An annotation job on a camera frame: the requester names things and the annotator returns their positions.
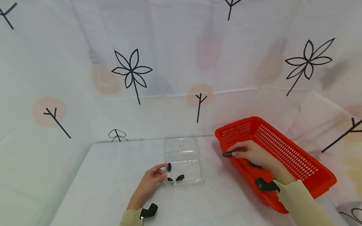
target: pink circle print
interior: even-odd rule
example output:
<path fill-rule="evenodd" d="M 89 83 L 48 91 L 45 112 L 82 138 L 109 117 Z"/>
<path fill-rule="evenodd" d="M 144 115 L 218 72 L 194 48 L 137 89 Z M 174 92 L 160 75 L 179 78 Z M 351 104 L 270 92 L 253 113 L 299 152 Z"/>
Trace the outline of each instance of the pink circle print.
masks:
<path fill-rule="evenodd" d="M 57 126 L 56 121 L 49 115 L 49 112 L 58 121 L 62 121 L 67 113 L 67 106 L 63 101 L 55 97 L 42 97 L 33 104 L 33 118 L 38 126 L 45 128 Z"/>
<path fill-rule="evenodd" d="M 209 85 L 197 84 L 191 87 L 191 89 L 187 93 L 186 99 L 189 105 L 198 108 L 199 97 L 201 94 L 201 100 L 203 100 L 203 102 L 201 103 L 200 107 L 205 107 L 214 99 L 214 95 L 212 94 L 213 92 L 214 90 Z"/>

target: red plastic basket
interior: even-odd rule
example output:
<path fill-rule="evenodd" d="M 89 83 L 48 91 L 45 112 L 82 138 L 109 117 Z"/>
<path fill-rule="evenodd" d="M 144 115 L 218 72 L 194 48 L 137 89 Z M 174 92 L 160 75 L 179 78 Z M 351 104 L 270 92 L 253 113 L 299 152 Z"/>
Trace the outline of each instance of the red plastic basket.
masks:
<path fill-rule="evenodd" d="M 215 131 L 215 136 L 224 152 L 236 142 L 253 140 L 281 161 L 296 179 L 300 179 L 315 199 L 337 182 L 331 171 L 259 117 L 250 117 L 223 126 Z M 259 177 L 266 182 L 274 180 L 268 170 L 250 166 L 246 159 L 230 160 L 264 205 L 271 206 L 280 213 L 288 213 L 279 202 L 275 191 L 262 191 L 255 184 Z"/>

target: beige sleeve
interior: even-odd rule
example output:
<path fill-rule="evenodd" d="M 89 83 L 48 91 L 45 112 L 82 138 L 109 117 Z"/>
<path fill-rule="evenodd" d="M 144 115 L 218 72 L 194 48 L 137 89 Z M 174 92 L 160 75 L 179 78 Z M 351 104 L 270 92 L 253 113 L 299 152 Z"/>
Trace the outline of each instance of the beige sleeve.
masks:
<path fill-rule="evenodd" d="M 280 188 L 279 201 L 289 211 L 297 226 L 333 226 L 334 223 L 321 210 L 301 180 L 284 185 L 274 180 Z"/>
<path fill-rule="evenodd" d="M 119 226 L 143 226 L 143 222 L 139 218 L 141 211 L 142 208 L 139 208 L 139 210 L 126 210 Z"/>

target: cuff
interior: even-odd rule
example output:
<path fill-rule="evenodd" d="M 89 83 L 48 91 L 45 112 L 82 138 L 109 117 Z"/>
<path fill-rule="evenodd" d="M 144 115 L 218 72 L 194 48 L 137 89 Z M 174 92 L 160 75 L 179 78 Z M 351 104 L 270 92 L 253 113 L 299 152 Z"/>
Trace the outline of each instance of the cuff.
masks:
<path fill-rule="evenodd" d="M 123 213 L 121 222 L 119 223 L 120 226 L 142 226 L 143 223 L 140 220 L 142 208 L 138 210 L 126 210 Z"/>

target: black flower drawing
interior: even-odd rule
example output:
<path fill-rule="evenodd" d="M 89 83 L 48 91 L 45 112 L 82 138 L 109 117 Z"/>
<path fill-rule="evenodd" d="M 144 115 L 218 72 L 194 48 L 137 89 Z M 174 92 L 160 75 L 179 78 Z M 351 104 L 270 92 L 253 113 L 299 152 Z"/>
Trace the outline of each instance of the black flower drawing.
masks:
<path fill-rule="evenodd" d="M 355 215 L 355 213 L 354 213 L 356 210 L 358 210 L 359 212 L 362 213 L 362 209 L 360 209 L 360 208 L 352 208 L 352 209 L 351 209 L 351 214 L 352 214 L 352 216 L 350 216 L 350 215 L 348 215 L 348 214 L 346 214 L 346 213 L 343 213 L 343 212 L 339 212 L 339 214 L 345 215 L 345 216 L 353 219 L 354 221 L 356 221 L 356 222 L 359 223 L 360 225 L 362 225 L 362 221 L 361 221 L 361 220 Z"/>
<path fill-rule="evenodd" d="M 361 125 L 362 120 L 358 121 L 357 123 L 352 118 L 352 126 L 349 128 L 345 133 L 343 133 L 340 137 L 338 137 L 335 141 L 333 141 L 330 145 L 328 145 L 325 149 L 322 150 L 322 153 L 325 152 L 327 149 L 332 147 L 335 143 L 340 141 L 343 137 L 347 136 L 349 133 L 361 133 L 362 130 L 354 130 L 357 126 Z"/>
<path fill-rule="evenodd" d="M 48 108 L 45 108 L 45 110 L 47 112 L 43 113 L 44 115 L 50 115 L 54 121 L 58 124 L 58 126 L 63 130 L 63 132 L 69 137 L 69 139 L 71 139 L 71 137 L 69 136 L 69 134 L 67 133 L 67 131 L 63 128 L 63 126 L 61 126 L 61 124 L 59 123 L 59 121 L 56 119 L 56 108 L 54 109 L 54 114 L 51 113 L 51 111 Z"/>
<path fill-rule="evenodd" d="M 126 140 L 126 141 L 128 141 L 128 140 L 125 138 L 126 133 L 123 132 L 123 131 L 120 131 L 120 130 L 118 130 L 118 129 L 113 129 L 113 130 L 111 130 L 111 131 L 109 132 L 108 136 L 109 136 L 110 138 L 113 138 L 112 142 L 113 142 L 115 139 L 117 139 L 117 138 L 118 138 L 119 141 L 121 141 L 121 138 L 124 139 L 124 140 Z"/>
<path fill-rule="evenodd" d="M 306 79 L 311 79 L 314 71 L 314 66 L 327 64 L 332 61 L 332 58 L 327 56 L 321 56 L 333 43 L 334 38 L 325 42 L 318 49 L 314 50 L 313 43 L 308 40 L 306 46 L 304 47 L 303 57 L 293 57 L 285 60 L 290 65 L 297 66 L 287 77 L 287 79 L 294 78 L 298 76 L 295 80 L 292 88 L 287 93 L 287 96 L 294 88 L 295 84 L 298 82 L 299 78 L 304 74 Z"/>
<path fill-rule="evenodd" d="M 8 23 L 8 25 L 11 27 L 11 29 L 14 29 L 14 27 L 11 25 L 10 21 L 8 20 L 8 18 L 6 17 L 6 15 L 15 8 L 15 6 L 17 5 L 17 3 L 14 3 L 6 12 L 3 12 L 2 9 L 0 8 L 0 16 L 3 16 L 4 19 L 6 20 L 6 22 Z"/>
<path fill-rule="evenodd" d="M 138 103 L 141 105 L 141 102 L 139 101 L 138 97 L 136 83 L 138 83 L 142 87 L 147 88 L 146 82 L 142 78 L 141 74 L 147 74 L 148 72 L 151 72 L 153 69 L 146 66 L 138 66 L 139 62 L 138 49 L 133 51 L 129 61 L 126 60 L 126 58 L 122 56 L 122 54 L 120 54 L 119 52 L 114 51 L 114 53 L 115 56 L 117 57 L 118 62 L 122 65 L 122 67 L 116 67 L 112 70 L 112 72 L 126 76 L 125 78 L 126 89 L 128 89 L 132 84 L 134 85 L 137 94 Z"/>
<path fill-rule="evenodd" d="M 231 14 L 231 8 L 236 5 L 238 2 L 240 2 L 241 0 L 237 0 L 236 2 L 234 2 L 234 0 L 231 0 L 231 2 L 229 3 L 228 0 L 225 0 L 226 3 L 229 5 L 230 9 L 229 9 L 229 17 L 227 18 L 227 20 L 230 20 L 230 14 Z"/>

